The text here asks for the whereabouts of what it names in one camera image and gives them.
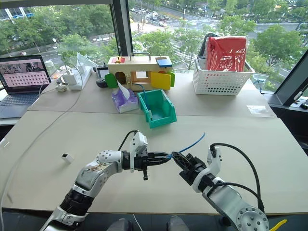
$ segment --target green plastic bin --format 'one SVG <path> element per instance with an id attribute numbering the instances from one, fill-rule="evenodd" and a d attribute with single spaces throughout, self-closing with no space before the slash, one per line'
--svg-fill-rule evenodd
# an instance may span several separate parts
<path id="1" fill-rule="evenodd" d="M 141 109 L 145 113 L 146 122 L 150 128 L 155 128 L 177 121 L 175 108 L 163 90 L 146 92 L 146 99 L 150 108 L 146 107 L 144 93 L 138 93 Z"/>

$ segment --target purple tissue box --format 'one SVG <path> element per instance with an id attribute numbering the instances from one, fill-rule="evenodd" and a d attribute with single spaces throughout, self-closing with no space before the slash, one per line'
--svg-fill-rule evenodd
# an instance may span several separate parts
<path id="1" fill-rule="evenodd" d="M 128 89 L 128 91 L 128 99 L 124 97 L 123 92 L 120 89 L 111 93 L 112 101 L 114 102 L 119 113 L 124 113 L 139 108 L 138 98 L 131 89 Z"/>

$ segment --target black mouse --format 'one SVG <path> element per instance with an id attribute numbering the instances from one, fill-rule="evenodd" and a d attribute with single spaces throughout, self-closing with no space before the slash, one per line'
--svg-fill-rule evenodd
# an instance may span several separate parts
<path id="1" fill-rule="evenodd" d="M 98 86 L 98 87 L 100 87 L 100 88 L 107 88 L 108 86 L 107 86 L 107 82 L 105 81 L 105 79 L 103 79 L 103 78 L 98 78 L 97 80 L 96 80 L 96 85 Z"/>

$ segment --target blue block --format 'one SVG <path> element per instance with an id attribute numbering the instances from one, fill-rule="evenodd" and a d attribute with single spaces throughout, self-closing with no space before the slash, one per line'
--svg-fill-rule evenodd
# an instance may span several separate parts
<path id="1" fill-rule="evenodd" d="M 171 67 L 172 66 L 172 62 L 170 59 L 157 59 L 156 61 L 159 67 Z"/>

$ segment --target laptop screen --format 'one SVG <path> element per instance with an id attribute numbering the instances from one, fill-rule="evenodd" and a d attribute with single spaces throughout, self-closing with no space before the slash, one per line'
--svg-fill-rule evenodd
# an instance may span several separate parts
<path id="1" fill-rule="evenodd" d="M 50 83 L 40 55 L 0 59 L 0 80 L 8 94 L 38 92 Z"/>

